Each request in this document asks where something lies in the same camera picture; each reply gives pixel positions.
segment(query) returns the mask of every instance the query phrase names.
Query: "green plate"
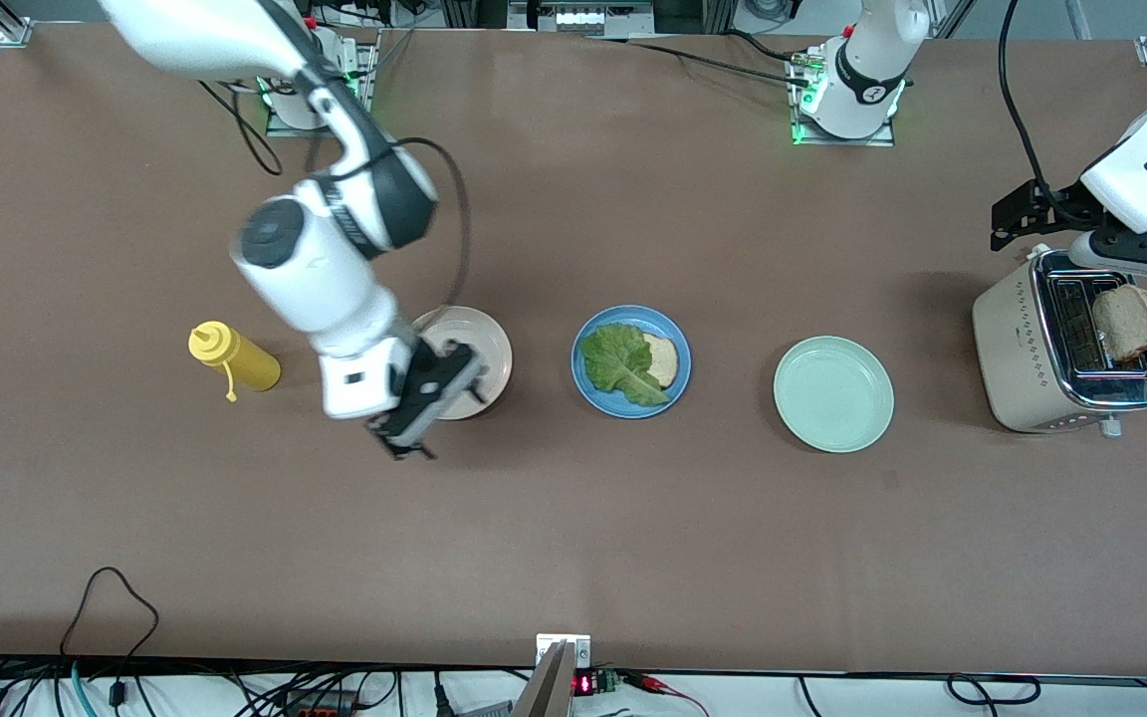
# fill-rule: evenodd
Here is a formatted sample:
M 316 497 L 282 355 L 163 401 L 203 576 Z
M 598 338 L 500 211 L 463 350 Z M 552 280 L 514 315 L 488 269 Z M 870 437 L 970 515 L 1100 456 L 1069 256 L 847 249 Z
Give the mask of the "green plate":
M 773 376 L 773 399 L 799 441 L 832 453 L 865 449 L 892 422 L 892 381 L 883 364 L 840 336 L 793 345 Z

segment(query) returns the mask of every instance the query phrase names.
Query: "yellow squeeze bottle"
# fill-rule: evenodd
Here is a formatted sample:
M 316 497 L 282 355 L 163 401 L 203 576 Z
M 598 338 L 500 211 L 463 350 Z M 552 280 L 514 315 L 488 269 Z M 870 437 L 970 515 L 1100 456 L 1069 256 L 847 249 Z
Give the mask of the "yellow squeeze bottle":
M 267 351 L 223 321 L 197 324 L 188 333 L 188 353 L 228 376 L 228 400 L 237 400 L 233 382 L 253 390 L 268 390 L 282 377 L 282 365 Z

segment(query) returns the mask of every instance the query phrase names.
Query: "green lettuce leaf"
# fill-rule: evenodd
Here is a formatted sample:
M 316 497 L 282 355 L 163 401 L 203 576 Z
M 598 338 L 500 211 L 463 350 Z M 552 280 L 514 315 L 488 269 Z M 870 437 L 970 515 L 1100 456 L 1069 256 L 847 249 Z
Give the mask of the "green lettuce leaf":
M 661 384 L 649 375 L 653 353 L 646 333 L 629 324 L 607 324 L 578 344 L 586 376 L 602 391 L 619 389 L 635 405 L 670 403 Z

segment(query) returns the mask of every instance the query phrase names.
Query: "white mounting bracket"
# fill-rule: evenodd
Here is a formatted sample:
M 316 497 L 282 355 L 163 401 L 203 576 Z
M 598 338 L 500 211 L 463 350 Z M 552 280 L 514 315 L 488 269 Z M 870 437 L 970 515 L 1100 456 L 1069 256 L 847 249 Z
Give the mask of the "white mounting bracket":
M 592 636 L 571 636 L 564 632 L 538 632 L 538 638 L 533 640 L 533 664 L 543 662 L 543 656 L 547 654 L 547 648 L 559 641 L 570 641 L 574 644 L 575 656 L 577 656 L 578 670 L 585 670 L 592 665 Z

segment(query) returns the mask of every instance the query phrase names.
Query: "teal cable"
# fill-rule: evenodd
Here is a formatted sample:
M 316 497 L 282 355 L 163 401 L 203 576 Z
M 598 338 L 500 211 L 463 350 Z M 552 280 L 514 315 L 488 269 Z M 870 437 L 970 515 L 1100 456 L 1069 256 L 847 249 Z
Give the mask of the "teal cable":
M 92 702 L 87 699 L 87 694 L 83 691 L 83 681 L 78 678 L 78 662 L 73 660 L 73 667 L 69 670 L 69 679 L 73 681 L 73 691 L 78 693 L 78 702 L 83 704 L 83 712 L 87 714 L 87 717 L 99 717 L 95 710 L 92 709 Z

